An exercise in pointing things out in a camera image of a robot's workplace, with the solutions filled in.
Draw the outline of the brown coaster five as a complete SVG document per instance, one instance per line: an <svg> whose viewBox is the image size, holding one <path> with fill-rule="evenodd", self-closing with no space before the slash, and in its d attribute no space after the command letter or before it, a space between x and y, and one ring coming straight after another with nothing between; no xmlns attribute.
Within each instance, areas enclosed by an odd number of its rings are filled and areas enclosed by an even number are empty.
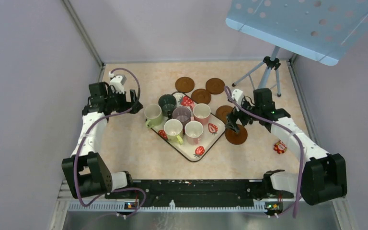
<svg viewBox="0 0 368 230"><path fill-rule="evenodd" d="M230 129L225 130L225 137L227 141L233 145L243 144L248 137L248 132L246 128L242 125L238 125L239 133L236 133Z"/></svg>

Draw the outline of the brown coaster four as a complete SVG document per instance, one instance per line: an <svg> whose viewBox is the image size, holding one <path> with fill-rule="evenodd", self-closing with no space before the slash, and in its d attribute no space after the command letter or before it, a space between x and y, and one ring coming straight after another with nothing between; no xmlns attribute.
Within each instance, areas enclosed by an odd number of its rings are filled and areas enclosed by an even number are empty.
<svg viewBox="0 0 368 230"><path fill-rule="evenodd" d="M227 124L227 115L230 114L232 110L232 106L222 105L216 110L215 116L220 119L224 124Z"/></svg>

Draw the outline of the brown coaster two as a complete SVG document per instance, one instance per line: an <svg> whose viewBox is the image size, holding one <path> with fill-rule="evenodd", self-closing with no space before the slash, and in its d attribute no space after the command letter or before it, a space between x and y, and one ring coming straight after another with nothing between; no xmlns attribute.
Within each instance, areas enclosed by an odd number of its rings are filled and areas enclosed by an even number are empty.
<svg viewBox="0 0 368 230"><path fill-rule="evenodd" d="M208 92L217 95L224 91L225 83L219 78L211 78L206 82L205 87Z"/></svg>

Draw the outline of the brown coaster three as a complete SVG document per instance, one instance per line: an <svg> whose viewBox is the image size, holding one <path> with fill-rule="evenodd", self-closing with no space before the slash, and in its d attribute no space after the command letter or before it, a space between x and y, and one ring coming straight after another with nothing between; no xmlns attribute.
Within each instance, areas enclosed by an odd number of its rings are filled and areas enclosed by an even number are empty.
<svg viewBox="0 0 368 230"><path fill-rule="evenodd" d="M192 92L191 99L197 104L209 104L211 93L206 89L196 89Z"/></svg>

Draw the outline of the brown coaster one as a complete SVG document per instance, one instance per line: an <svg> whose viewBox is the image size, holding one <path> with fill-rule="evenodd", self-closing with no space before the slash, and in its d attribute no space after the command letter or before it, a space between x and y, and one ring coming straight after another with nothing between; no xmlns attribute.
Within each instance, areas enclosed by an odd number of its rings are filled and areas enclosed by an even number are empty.
<svg viewBox="0 0 368 230"><path fill-rule="evenodd" d="M192 78L184 76L177 79L175 82L175 88L178 92L188 93L195 87L195 82Z"/></svg>

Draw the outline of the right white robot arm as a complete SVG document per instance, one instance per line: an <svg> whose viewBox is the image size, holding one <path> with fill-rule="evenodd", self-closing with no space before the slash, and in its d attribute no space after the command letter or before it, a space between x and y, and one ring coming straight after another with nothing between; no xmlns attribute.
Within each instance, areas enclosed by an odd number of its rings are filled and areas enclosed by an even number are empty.
<svg viewBox="0 0 368 230"><path fill-rule="evenodd" d="M346 162L339 154L331 154L310 139L283 108L276 108L269 88L253 91L254 102L247 100L242 90L224 88L228 101L234 104L227 115L226 128L240 133L238 125L257 122L283 142L288 151L299 160L299 172L271 171L262 184L267 197L281 191L293 193L296 198L313 206L347 195Z"/></svg>

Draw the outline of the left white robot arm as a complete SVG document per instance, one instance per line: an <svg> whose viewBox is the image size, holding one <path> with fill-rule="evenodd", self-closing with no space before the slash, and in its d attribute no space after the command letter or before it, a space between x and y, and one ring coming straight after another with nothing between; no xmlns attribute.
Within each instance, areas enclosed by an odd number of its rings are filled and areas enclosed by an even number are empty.
<svg viewBox="0 0 368 230"><path fill-rule="evenodd" d="M82 111L83 127L75 150L63 159L61 168L75 199L116 192L123 198L134 193L131 175L127 171L111 173L99 154L102 137L109 118L121 114L136 114L143 105L141 91L117 91L106 82L89 85L90 96Z"/></svg>

